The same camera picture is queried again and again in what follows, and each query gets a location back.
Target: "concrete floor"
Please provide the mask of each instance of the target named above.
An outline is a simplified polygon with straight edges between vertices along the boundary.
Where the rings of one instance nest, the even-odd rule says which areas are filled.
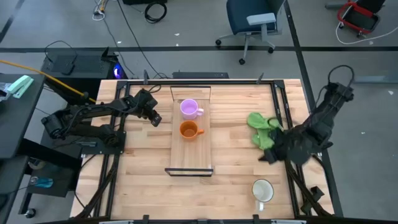
[[[148,24],[143,16],[130,6],[123,5],[127,19],[142,47],[213,46],[220,35],[229,34],[225,9],[226,0],[169,0],[169,13],[158,24]],[[289,0],[298,40],[301,47],[347,47],[335,37],[336,11],[327,11],[326,0]],[[0,30],[14,13],[17,0],[0,2]],[[42,49],[56,40],[64,40],[73,47],[114,47],[104,22],[91,19],[94,1],[90,0],[29,0],[24,1],[4,39],[0,42],[0,58],[11,62],[40,68],[43,53],[12,53],[15,49]],[[395,28],[398,20],[398,2],[387,0],[379,15],[381,23],[368,37],[385,34]],[[243,52],[232,51],[151,51],[147,58],[158,70],[171,76],[178,70],[184,72],[228,72],[230,78],[302,78],[300,65],[293,48],[293,40],[286,17],[283,17],[282,35],[271,37],[278,47],[272,55],[265,51],[249,51],[247,63],[239,65]],[[106,21],[120,47],[137,47],[118,5],[110,1],[106,8]],[[349,29],[338,31],[345,42],[357,40]],[[373,51],[372,47],[398,45],[398,32],[388,37],[365,41],[351,47],[366,47],[368,51],[303,52],[305,66],[315,97],[327,83],[327,74],[335,66],[352,66],[357,76],[387,75],[398,71],[398,52]],[[243,45],[240,38],[223,41],[223,45]],[[264,45],[253,40],[251,45]],[[66,47],[62,44],[54,47]],[[153,77],[140,52],[122,52],[127,66],[139,76],[143,69]],[[1,73],[30,73],[0,64]],[[348,81],[346,70],[335,73],[333,80]],[[353,85],[355,99],[347,103],[335,119],[331,140],[335,145],[328,150],[338,194],[345,217],[398,220],[398,140],[396,138],[396,113],[398,111],[396,85]],[[37,107],[52,113],[65,106],[59,96],[43,91]],[[44,117],[35,111],[26,137],[41,142]],[[31,207],[38,214],[30,220],[17,215],[23,190],[18,194],[8,223],[40,223],[67,219],[73,194],[66,198],[35,195]]]

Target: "green towel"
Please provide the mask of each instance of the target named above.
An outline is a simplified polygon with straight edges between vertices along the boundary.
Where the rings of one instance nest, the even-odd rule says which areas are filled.
[[[253,135],[251,141],[262,150],[270,149],[274,145],[274,141],[269,137],[272,130],[275,128],[283,130],[277,119],[265,119],[260,113],[249,114],[248,125],[257,129],[257,134]]]

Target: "gray office chair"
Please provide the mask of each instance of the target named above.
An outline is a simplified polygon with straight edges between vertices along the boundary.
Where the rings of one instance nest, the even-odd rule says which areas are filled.
[[[262,41],[268,43],[268,52],[272,54],[275,45],[267,40],[268,35],[282,33],[281,14],[285,0],[228,0],[226,10],[233,34],[224,35],[216,40],[216,45],[221,45],[221,40],[244,35],[243,58],[239,60],[245,64],[249,47],[249,38],[261,35]]]

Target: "mug handle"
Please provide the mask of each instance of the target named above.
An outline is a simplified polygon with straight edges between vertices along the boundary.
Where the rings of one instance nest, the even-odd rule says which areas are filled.
[[[257,208],[257,211],[259,211],[259,212],[264,211],[264,202],[260,202],[260,201],[256,200],[256,208]]]
[[[197,115],[198,116],[202,116],[204,113],[205,113],[205,110],[201,109],[201,108],[199,108],[198,111],[197,111]]]

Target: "wooden tabletop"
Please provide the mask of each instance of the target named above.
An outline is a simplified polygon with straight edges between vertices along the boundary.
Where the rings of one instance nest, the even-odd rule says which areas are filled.
[[[300,124],[308,116],[301,82],[284,81],[293,123]],[[109,103],[114,99],[116,82],[101,82],[98,103]],[[270,86],[209,86],[209,93],[179,89],[176,99],[210,94],[213,176],[171,177],[165,173],[164,169],[170,166],[172,147],[172,95],[177,93],[170,86],[162,85],[161,90],[153,94],[159,103],[155,110],[163,118],[157,128],[148,120],[127,117],[124,128],[127,132],[126,148],[119,162],[112,219],[142,219],[143,215],[163,220],[249,219],[257,213],[251,193],[252,184],[257,179],[268,180],[275,192],[264,211],[258,213],[260,218],[294,217],[283,162],[269,165],[258,161],[262,151],[251,142],[255,130],[246,124],[251,112],[260,112],[264,117],[275,116]],[[150,87],[132,86],[130,94],[134,96],[141,88],[148,90]],[[279,91],[278,98],[283,108]],[[109,121],[110,116],[95,118],[92,125],[109,124]],[[102,160],[103,156],[97,155],[81,171],[76,192],[84,204],[89,202],[98,188]],[[320,199],[321,205],[333,213],[322,167],[311,159],[303,166],[303,171],[307,187],[318,186],[325,193]],[[302,199],[297,186],[296,191],[301,206]],[[105,204],[106,200],[103,200],[101,214],[104,214]],[[71,217],[82,209],[75,199]]]

